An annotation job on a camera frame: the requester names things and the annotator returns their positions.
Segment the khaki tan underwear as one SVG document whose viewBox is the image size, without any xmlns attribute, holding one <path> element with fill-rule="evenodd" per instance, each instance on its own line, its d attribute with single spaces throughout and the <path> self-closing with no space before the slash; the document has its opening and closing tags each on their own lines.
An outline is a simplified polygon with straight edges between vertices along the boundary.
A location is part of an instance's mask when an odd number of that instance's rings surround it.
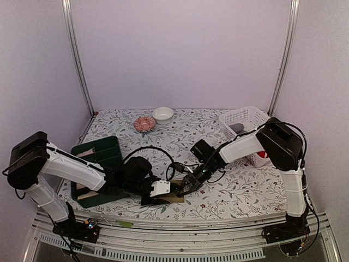
<svg viewBox="0 0 349 262">
<path fill-rule="evenodd" d="M 184 197 L 178 197 L 178 189 L 179 186 L 181 185 L 182 180 L 172 180 L 171 181 L 171 186 L 170 186 L 170 192 L 164 195 L 161 195 L 159 199 L 161 200 L 166 200 L 170 203 L 184 203 Z"/>
</svg>

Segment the red garment with white print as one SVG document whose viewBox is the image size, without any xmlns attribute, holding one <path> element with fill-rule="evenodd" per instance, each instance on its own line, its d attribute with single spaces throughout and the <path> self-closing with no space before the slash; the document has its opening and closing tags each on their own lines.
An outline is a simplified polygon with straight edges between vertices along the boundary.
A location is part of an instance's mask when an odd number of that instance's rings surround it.
<svg viewBox="0 0 349 262">
<path fill-rule="evenodd" d="M 258 152 L 257 154 L 259 155 L 259 157 L 264 158 L 264 159 L 269 157 L 269 155 L 265 151 Z"/>
</svg>

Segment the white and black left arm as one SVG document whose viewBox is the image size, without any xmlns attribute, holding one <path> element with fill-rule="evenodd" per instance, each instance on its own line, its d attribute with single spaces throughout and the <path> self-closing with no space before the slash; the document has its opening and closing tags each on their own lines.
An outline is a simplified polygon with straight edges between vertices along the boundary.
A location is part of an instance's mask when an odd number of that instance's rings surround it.
<svg viewBox="0 0 349 262">
<path fill-rule="evenodd" d="M 100 227 L 94 219 L 77 221 L 73 207 L 47 182 L 49 176 L 83 185 L 102 196 L 136 194 L 145 204 L 162 203 L 159 196 L 172 191 L 171 182 L 155 176 L 147 159 L 123 160 L 116 136 L 80 145 L 68 153 L 38 131 L 13 147 L 3 174 L 10 186 L 23 191 L 50 216 L 53 233 L 90 243 L 97 242 Z"/>
</svg>

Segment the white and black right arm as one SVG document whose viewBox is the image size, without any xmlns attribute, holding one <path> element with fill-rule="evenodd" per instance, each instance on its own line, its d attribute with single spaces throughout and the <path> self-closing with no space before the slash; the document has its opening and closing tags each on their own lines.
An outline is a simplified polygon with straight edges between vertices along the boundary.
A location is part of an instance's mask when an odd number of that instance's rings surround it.
<svg viewBox="0 0 349 262">
<path fill-rule="evenodd" d="M 200 140 L 191 148 L 200 166 L 183 178 L 177 196 L 197 191 L 216 171 L 235 160 L 264 151 L 283 179 L 287 211 L 285 222 L 264 227 L 262 237 L 267 243 L 275 243 L 307 235 L 310 229 L 306 217 L 311 209 L 306 200 L 306 148 L 304 133 L 276 117 L 249 132 L 237 134 L 218 148 Z"/>
</svg>

